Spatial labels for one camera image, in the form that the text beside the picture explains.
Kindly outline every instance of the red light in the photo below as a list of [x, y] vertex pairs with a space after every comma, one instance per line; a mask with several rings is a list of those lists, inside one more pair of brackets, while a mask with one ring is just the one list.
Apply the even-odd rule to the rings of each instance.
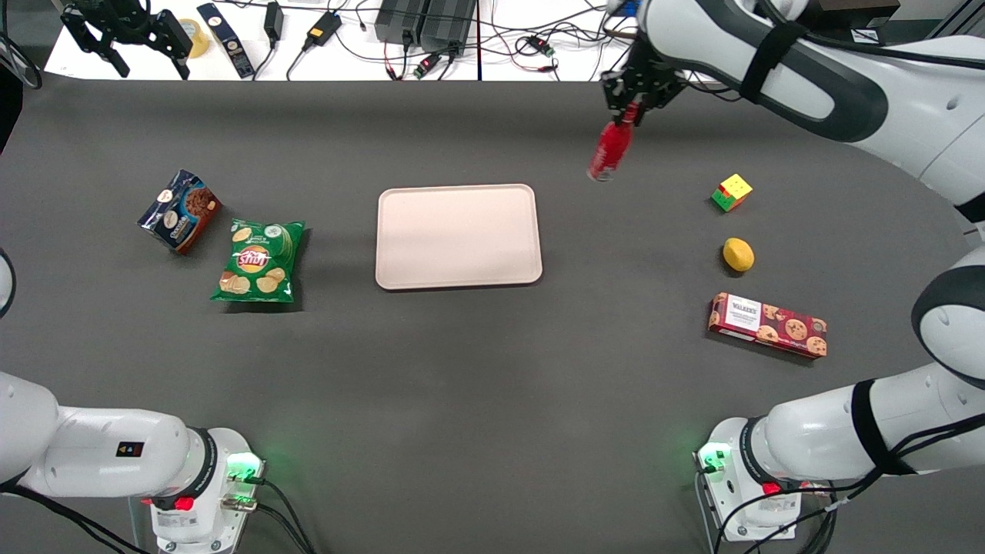
[[195, 499], [187, 496], [174, 501], [174, 509], [181, 510], [182, 512], [188, 512], [194, 505]]

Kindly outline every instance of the green light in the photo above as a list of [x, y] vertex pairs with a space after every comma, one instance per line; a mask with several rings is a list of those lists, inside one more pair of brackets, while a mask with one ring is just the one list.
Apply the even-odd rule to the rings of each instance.
[[230, 454], [226, 461], [226, 470], [229, 477], [253, 477], [260, 472], [262, 464], [263, 461], [255, 453], [239, 452]]
[[701, 447], [697, 455], [704, 462], [705, 467], [714, 467], [721, 471], [725, 468], [727, 454], [731, 451], [728, 445], [722, 443], [708, 443]]

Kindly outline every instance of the gray table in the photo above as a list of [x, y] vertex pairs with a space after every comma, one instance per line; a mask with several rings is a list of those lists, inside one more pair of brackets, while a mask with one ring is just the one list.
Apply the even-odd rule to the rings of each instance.
[[[592, 85], [49, 78], [0, 157], [20, 279], [2, 367], [67, 405], [238, 429], [325, 552], [701, 552], [690, 450], [725, 417], [926, 363], [911, 304], [966, 246], [902, 172], [695, 93], [648, 117], [615, 182], [589, 182], [605, 120]], [[179, 168], [228, 206], [187, 258], [134, 225]], [[755, 192], [723, 215], [708, 196], [736, 172]], [[537, 193], [535, 286], [376, 286], [383, 190], [517, 181]], [[209, 302], [233, 216], [307, 220], [294, 312]], [[718, 259], [731, 236], [758, 260], [738, 279]], [[831, 355], [707, 336], [722, 290], [823, 316]], [[978, 551], [983, 476], [885, 480], [831, 552]], [[70, 504], [129, 531], [121, 500]], [[3, 554], [105, 552], [16, 499], [0, 537]], [[258, 516], [241, 552], [291, 548]]]

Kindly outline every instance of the rubik's cube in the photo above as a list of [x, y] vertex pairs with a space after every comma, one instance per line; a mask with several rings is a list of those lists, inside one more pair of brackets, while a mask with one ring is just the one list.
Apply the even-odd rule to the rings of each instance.
[[721, 209], [731, 212], [732, 208], [742, 204], [750, 192], [753, 192], [753, 188], [736, 173], [718, 185], [718, 188], [711, 193], [711, 199]]

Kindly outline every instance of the yellow lemon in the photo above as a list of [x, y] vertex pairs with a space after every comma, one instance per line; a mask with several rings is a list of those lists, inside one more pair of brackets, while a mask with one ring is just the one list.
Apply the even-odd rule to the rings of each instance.
[[729, 264], [729, 267], [736, 271], [748, 271], [753, 267], [753, 263], [755, 262], [753, 249], [749, 246], [749, 243], [742, 239], [736, 239], [735, 237], [725, 241], [725, 247], [722, 248], [722, 255], [725, 257], [725, 263]]

